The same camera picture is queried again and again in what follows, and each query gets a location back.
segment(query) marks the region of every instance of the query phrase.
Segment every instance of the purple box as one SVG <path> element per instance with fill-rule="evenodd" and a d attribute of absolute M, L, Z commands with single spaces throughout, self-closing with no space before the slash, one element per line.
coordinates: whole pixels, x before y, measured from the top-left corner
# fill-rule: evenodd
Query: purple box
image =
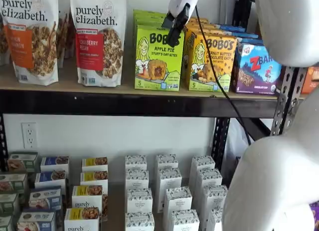
<path fill-rule="evenodd" d="M 273 95 L 281 72 L 264 45 L 238 43 L 232 85 L 237 93 Z"/>

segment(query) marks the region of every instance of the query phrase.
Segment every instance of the granola bag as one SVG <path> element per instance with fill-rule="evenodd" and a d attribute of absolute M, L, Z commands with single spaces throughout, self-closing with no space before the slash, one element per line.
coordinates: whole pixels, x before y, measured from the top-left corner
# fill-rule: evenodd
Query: granola bag
<path fill-rule="evenodd" d="M 0 10 L 19 82 L 58 82 L 58 0 L 0 0 Z"/>
<path fill-rule="evenodd" d="M 59 0 L 59 23 L 56 31 L 56 56 L 58 58 L 58 68 L 63 68 L 69 13 L 70 0 Z"/>
<path fill-rule="evenodd" d="M 71 0 L 76 28 L 78 83 L 121 84 L 126 0 Z"/>

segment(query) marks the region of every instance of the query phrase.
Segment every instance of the green bobo's box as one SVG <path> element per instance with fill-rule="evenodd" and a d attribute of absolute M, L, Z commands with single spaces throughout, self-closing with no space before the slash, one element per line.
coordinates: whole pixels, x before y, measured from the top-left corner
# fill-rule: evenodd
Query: green bobo's box
<path fill-rule="evenodd" d="M 169 30 L 137 25 L 135 89 L 178 91 L 184 34 L 174 48 L 166 44 Z"/>

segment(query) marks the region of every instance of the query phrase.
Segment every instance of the black cable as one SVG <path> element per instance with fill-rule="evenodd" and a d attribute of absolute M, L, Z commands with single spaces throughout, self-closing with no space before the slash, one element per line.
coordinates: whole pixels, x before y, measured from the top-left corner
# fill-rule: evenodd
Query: black cable
<path fill-rule="evenodd" d="M 209 50 L 209 47 L 208 47 L 208 43 L 207 43 L 207 40 L 206 40 L 204 31 L 203 31 L 203 28 L 202 28 L 201 23 L 200 23 L 197 6 L 195 7 L 195 10 L 196 10 L 196 15 L 197 15 L 197 20 L 198 20 L 199 28 L 200 28 L 200 31 L 201 31 L 201 33 L 202 33 L 202 35 L 203 35 L 203 38 L 204 38 L 204 41 L 205 41 L 205 44 L 206 44 L 206 47 L 207 47 L 210 65 L 211 65 L 211 69 L 213 70 L 213 74 L 214 74 L 216 83 L 218 84 L 218 86 L 219 86 L 221 92 L 224 94 L 225 98 L 227 98 L 227 100 L 229 101 L 229 103 L 231 104 L 231 106 L 233 107 L 233 109 L 235 110 L 235 112 L 237 113 L 238 118 L 239 118 L 239 120 L 240 120 L 240 122 L 241 122 L 241 124 L 242 124 L 242 126 L 243 126 L 243 128 L 244 128 L 248 145 L 251 145 L 251 141 L 250 141 L 250 138 L 249 138 L 249 135 L 248 135 L 248 132 L 247 132 L 245 123 L 244 123 L 244 121 L 243 121 L 243 118 L 241 117 L 241 115 L 240 115 L 239 111 L 237 110 L 236 106 L 233 104 L 233 102 L 231 101 L 231 99 L 229 98 L 229 96 L 228 96 L 227 93 L 224 91 L 224 89 L 222 88 L 222 86 L 220 85 L 220 83 L 219 83 L 219 81 L 218 81 L 218 78 L 217 78 L 217 76 L 216 76 L 215 69 L 214 69 L 214 66 L 213 66 L 213 61 L 212 61 L 212 59 L 211 59 L 211 57 L 210 57 L 210 50 Z"/>

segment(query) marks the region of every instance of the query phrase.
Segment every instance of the electrical outlet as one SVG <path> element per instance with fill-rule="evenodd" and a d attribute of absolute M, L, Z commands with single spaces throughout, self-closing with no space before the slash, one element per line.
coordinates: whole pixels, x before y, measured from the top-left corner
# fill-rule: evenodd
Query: electrical outlet
<path fill-rule="evenodd" d="M 36 123 L 21 123 L 23 146 L 27 150 L 37 150 Z"/>

